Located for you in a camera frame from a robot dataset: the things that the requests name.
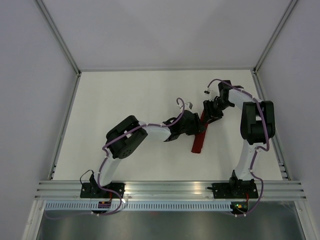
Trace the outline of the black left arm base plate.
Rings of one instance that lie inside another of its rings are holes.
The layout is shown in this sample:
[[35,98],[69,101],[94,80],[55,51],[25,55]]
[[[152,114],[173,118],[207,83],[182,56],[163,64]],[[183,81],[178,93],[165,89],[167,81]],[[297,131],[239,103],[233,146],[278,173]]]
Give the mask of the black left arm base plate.
[[108,191],[100,189],[98,186],[93,187],[91,183],[86,182],[81,186],[81,199],[119,199],[125,193],[125,183],[111,182],[104,186]]

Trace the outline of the aluminium frame post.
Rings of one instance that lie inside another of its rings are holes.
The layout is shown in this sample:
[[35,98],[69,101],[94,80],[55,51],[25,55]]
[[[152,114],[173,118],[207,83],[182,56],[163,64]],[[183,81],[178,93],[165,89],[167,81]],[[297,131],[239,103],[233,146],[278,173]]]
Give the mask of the aluminium frame post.
[[75,72],[77,76],[81,74],[81,70],[79,69],[75,59],[73,58],[66,42],[63,39],[63,36],[61,35],[53,17],[51,16],[45,2],[43,0],[34,0],[34,3],[36,4],[39,12],[43,16],[47,26],[49,27],[50,31],[53,34],[53,37],[55,38],[57,44],[59,45],[60,49],[62,50],[62,53],[64,54],[65,58],[67,59],[68,63],[70,64],[71,68]]
[[283,28],[285,27],[286,23],[291,17],[291,14],[295,10],[296,6],[298,5],[300,1],[299,0],[290,0],[287,7],[285,8],[279,22],[277,23],[274,31],[271,34],[271,37],[269,38],[265,48],[263,49],[260,57],[258,58],[257,63],[253,67],[253,72],[257,73],[259,69],[261,68],[262,64],[264,63],[266,57],[268,56],[269,52],[271,51],[273,45],[277,41],[278,37],[280,36]]

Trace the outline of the aluminium left frame post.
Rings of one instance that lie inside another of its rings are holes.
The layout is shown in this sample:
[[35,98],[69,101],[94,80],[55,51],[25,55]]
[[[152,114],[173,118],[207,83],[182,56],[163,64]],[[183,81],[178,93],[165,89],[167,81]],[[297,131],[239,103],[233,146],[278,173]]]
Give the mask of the aluminium left frame post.
[[71,68],[75,72],[77,76],[81,74],[81,70],[79,69],[75,59],[73,58],[66,42],[63,39],[63,36],[61,35],[53,17],[51,16],[45,2],[43,0],[34,0],[34,3],[36,4],[39,12],[43,16],[47,26],[49,27],[50,31],[53,34],[53,37],[55,38],[57,44],[59,45],[60,49],[62,50],[62,53],[64,54],[65,58],[67,59],[68,63],[70,64]]

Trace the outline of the aluminium front rail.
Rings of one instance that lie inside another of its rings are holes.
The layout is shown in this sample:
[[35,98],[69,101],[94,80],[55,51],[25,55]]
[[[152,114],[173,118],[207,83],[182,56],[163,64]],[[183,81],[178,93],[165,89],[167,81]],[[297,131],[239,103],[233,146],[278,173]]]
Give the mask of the aluminium front rail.
[[[133,201],[209,201],[221,193],[217,181],[125,181],[125,198]],[[302,184],[295,180],[255,181],[262,201],[305,201]],[[36,186],[35,200],[80,200],[82,185],[72,180],[44,180]]]

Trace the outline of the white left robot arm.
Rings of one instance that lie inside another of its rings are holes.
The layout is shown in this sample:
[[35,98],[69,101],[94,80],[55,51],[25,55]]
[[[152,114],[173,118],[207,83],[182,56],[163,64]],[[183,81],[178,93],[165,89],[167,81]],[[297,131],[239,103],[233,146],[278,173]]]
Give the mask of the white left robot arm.
[[161,142],[171,142],[180,135],[196,136],[205,132],[207,125],[197,113],[183,110],[178,117],[156,124],[138,121],[130,115],[106,134],[102,150],[105,158],[98,171],[92,172],[88,183],[81,183],[81,192],[104,198],[108,195],[112,178],[121,160],[128,158],[147,139],[156,137]]

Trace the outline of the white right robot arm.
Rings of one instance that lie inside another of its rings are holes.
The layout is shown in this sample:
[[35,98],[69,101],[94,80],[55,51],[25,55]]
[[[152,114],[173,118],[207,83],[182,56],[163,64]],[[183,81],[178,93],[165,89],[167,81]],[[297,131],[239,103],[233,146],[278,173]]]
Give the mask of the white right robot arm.
[[270,139],[276,133],[274,103],[255,98],[242,86],[229,80],[218,81],[219,95],[203,102],[203,123],[211,124],[223,117],[223,111],[238,107],[241,110],[240,135],[243,139],[241,155],[228,183],[214,183],[215,198],[241,198],[246,194],[257,198],[258,191],[253,175],[259,151],[269,151]]

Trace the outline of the dark red cloth napkin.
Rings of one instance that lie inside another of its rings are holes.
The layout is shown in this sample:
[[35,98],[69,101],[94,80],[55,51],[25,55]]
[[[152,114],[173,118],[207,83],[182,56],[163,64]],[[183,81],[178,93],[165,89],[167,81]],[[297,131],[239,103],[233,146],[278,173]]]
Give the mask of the dark red cloth napkin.
[[194,137],[194,141],[191,149],[191,152],[193,154],[200,154],[202,152],[208,124],[204,123],[203,126],[204,126],[204,131],[199,134],[196,134]]

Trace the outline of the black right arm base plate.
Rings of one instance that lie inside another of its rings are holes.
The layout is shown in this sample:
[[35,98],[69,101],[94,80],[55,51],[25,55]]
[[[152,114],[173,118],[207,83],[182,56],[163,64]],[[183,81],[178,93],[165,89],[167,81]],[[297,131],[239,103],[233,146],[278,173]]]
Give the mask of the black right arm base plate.
[[230,183],[213,183],[206,188],[213,194],[214,199],[258,199],[257,186],[253,184],[240,184],[232,186]]

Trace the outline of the aluminium right frame post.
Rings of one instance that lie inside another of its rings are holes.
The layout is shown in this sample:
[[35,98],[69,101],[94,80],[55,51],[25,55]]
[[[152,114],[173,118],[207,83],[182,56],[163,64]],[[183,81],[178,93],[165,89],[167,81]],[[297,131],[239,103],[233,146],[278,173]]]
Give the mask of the aluminium right frame post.
[[253,72],[257,73],[259,69],[261,68],[262,64],[264,63],[266,57],[268,56],[269,52],[271,51],[273,45],[277,41],[278,37],[280,36],[283,28],[285,27],[286,23],[291,17],[291,14],[295,10],[296,6],[298,5],[300,1],[299,0],[290,0],[287,7],[285,8],[279,22],[277,23],[274,31],[271,34],[271,37],[269,38],[265,48],[263,49],[260,57],[258,58],[257,63],[253,67]]

